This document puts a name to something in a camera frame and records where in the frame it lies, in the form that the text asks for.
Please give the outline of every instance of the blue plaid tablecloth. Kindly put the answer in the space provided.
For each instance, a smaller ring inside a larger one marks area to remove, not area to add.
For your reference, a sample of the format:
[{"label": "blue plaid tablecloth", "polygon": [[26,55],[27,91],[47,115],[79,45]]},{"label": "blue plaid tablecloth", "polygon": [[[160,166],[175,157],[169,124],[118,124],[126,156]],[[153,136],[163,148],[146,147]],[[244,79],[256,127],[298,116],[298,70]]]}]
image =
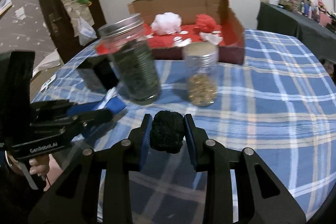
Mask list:
[{"label": "blue plaid tablecloth", "polygon": [[[102,99],[103,94],[85,87],[75,70],[94,55],[94,45],[80,52],[34,101],[69,99],[86,103]],[[127,138],[146,113],[191,113],[197,127],[227,148],[255,149],[307,218],[317,211],[336,179],[336,88],[300,41],[246,30],[244,65],[218,64],[218,97],[206,108],[187,101],[183,61],[156,61],[156,68],[162,83],[159,99],[152,105],[139,106],[124,98],[128,113],[96,140],[95,150]],[[206,178],[193,172],[185,148],[176,155],[150,150],[144,171],[131,174],[130,180],[132,199],[141,200],[132,200],[136,223],[201,223]],[[233,199],[236,219],[235,189]]]}]

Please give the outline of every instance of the red pom-pom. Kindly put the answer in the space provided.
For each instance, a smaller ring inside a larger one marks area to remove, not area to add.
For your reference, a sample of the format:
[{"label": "red pom-pom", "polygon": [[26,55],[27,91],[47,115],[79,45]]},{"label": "red pom-pom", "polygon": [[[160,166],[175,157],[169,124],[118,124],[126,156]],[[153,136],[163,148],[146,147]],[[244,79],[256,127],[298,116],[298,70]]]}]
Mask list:
[{"label": "red pom-pom", "polygon": [[216,28],[216,21],[208,15],[197,15],[196,28],[200,32],[211,33]]}]

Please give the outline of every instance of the jar with green tea leaves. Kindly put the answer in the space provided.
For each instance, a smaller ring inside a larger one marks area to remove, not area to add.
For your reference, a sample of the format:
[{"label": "jar with green tea leaves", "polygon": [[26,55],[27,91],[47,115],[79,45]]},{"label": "jar with green tea leaves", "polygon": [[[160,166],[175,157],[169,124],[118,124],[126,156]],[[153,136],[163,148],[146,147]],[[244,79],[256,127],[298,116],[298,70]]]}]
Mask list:
[{"label": "jar with green tea leaves", "polygon": [[154,102],[161,84],[140,14],[107,24],[98,33],[130,100],[140,105]]},{"label": "jar with green tea leaves", "polygon": [[217,97],[218,47],[209,42],[195,42],[184,47],[187,66],[187,90],[192,104],[206,107]]}]

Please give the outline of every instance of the screw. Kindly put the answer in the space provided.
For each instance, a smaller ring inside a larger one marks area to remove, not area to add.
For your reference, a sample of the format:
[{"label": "screw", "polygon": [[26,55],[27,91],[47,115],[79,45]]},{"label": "screw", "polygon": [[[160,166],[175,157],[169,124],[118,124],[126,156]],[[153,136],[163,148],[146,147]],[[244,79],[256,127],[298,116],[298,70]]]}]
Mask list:
[{"label": "screw", "polygon": [[214,140],[209,139],[209,140],[205,141],[205,144],[207,146],[214,146],[216,144],[216,142]]},{"label": "screw", "polygon": [[131,145],[131,141],[129,139],[125,139],[121,141],[122,146],[129,146]]},{"label": "screw", "polygon": [[246,155],[249,155],[249,156],[253,155],[253,153],[254,153],[252,148],[245,148],[244,152],[245,152]]},{"label": "screw", "polygon": [[83,155],[84,156],[89,156],[89,155],[91,155],[92,154],[92,149],[91,148],[85,148],[84,150],[83,150]]}]

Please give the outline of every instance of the paper on floor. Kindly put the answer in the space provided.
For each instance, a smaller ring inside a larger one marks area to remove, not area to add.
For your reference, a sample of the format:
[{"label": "paper on floor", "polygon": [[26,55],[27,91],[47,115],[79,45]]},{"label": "paper on floor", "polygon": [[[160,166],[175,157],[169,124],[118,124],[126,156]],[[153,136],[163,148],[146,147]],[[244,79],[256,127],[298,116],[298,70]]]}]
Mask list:
[{"label": "paper on floor", "polygon": [[33,77],[39,72],[46,69],[51,69],[57,67],[61,64],[61,58],[57,52],[54,50],[51,54],[47,55],[33,70]]}]

